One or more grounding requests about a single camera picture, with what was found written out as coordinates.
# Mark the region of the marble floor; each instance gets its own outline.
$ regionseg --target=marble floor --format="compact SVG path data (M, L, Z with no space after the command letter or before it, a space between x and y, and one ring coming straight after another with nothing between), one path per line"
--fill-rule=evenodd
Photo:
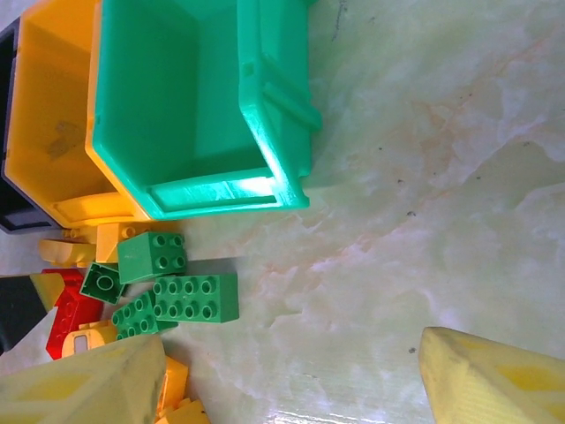
M33 0L0 0L0 26ZM320 0L312 206L183 223L241 318L163 336L214 424L429 423L425 326L565 357L565 2ZM0 272L42 236L0 235ZM53 315L0 359L48 360Z

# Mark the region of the toy bin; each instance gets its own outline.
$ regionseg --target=toy bin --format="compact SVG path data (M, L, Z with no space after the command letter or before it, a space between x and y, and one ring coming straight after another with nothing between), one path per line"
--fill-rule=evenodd
M120 193L155 219L307 207L312 3L104 0L87 151Z
M147 220L85 151L95 0L21 16L5 176L61 225Z
M0 32L0 136L6 152L11 92L18 51L19 19ZM57 223L4 176L0 178L0 229L8 233L57 228Z

